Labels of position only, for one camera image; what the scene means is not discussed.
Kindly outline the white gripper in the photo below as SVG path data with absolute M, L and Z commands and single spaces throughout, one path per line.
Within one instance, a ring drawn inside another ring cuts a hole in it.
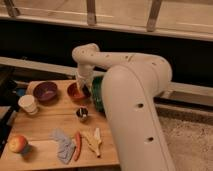
M 77 67 L 77 78 L 76 85 L 78 91 L 82 90 L 82 86 L 86 85 L 88 90 L 92 89 L 92 81 L 93 81 L 93 66 L 90 65 L 79 65 Z

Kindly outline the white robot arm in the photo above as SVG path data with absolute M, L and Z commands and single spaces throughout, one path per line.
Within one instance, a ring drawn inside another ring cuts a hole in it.
M 102 52 L 94 44 L 72 51 L 77 81 L 92 83 L 93 69 L 106 70 L 101 97 L 122 171 L 176 171 L 159 122 L 154 97 L 171 82 L 162 57 L 143 53 Z

